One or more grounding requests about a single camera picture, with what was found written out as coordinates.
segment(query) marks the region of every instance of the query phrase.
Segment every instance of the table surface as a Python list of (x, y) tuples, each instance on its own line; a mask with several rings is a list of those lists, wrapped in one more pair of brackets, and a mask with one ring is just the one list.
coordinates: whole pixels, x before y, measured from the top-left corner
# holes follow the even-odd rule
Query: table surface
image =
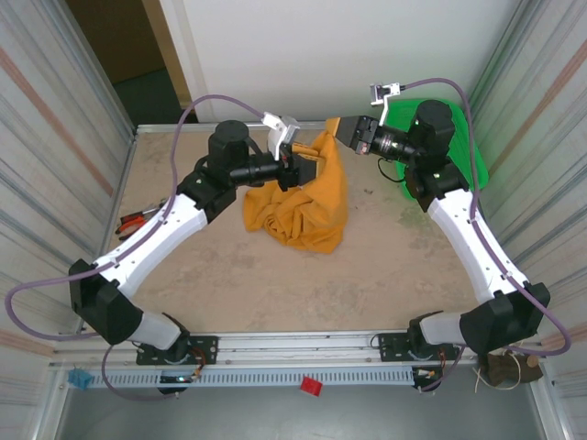
[[(310, 144), (317, 131), (297, 140)], [(210, 133), (183, 133), (180, 180), (207, 152)], [(265, 131), (251, 131), (261, 148)], [(138, 137), (120, 215), (168, 196), (172, 133)], [(238, 199), (186, 239), (149, 276), (133, 301), (165, 312), (192, 332), (337, 331), (405, 328), (411, 318), (476, 302), (471, 282), (436, 224), (375, 157), (339, 145), (349, 181), (349, 222), (330, 255), (285, 247), (265, 231), (245, 231)], [(392, 175), (393, 165), (383, 164)], [(113, 237), (111, 246), (118, 242)]]

